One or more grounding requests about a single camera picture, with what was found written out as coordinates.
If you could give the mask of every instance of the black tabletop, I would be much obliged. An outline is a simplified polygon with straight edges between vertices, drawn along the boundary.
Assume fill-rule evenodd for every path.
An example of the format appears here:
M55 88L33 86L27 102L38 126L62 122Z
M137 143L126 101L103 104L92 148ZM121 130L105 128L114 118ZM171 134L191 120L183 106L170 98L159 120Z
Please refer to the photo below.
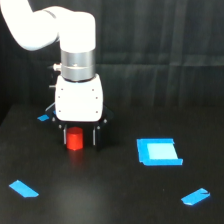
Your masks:
M43 112L13 106L0 127L0 223L223 223L224 109L114 109L100 152L91 124L77 124L84 149L66 150L62 131L37 120ZM173 138L183 165L139 163L139 138ZM16 180L39 196L14 192ZM199 188L211 197L184 205Z

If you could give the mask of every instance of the blue paper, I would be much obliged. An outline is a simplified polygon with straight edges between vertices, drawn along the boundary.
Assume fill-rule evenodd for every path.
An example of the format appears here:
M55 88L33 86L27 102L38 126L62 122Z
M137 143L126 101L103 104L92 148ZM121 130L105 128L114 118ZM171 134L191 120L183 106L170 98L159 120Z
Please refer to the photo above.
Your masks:
M46 121L46 120L49 119L49 117L45 114L45 115L43 115L41 117L38 117L37 119L40 120L40 121Z
M178 159L173 144L148 144L150 159Z
M137 139L139 161L146 166L180 166L173 139Z
M183 159L149 159L144 160L145 166L181 166Z
M174 141L172 138L146 138L146 139L138 139L140 140L143 144L152 144L152 143L170 143L170 144L174 144Z
M11 187L14 191L22 195L24 198L28 197L37 197L39 194L26 186L21 181L17 180L14 183L10 184L9 187Z
M210 196L210 193L206 191L205 189L201 188L189 194L188 196L182 198L181 200L183 201L185 205L194 205L209 196Z

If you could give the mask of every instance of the red cylinder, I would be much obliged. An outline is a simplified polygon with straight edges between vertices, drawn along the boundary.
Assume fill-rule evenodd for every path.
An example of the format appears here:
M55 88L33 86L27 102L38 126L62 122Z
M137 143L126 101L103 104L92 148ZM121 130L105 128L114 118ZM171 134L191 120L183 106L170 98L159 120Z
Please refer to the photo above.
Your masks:
M83 149L83 130L81 128L73 127L67 129L66 146L67 149L71 150Z

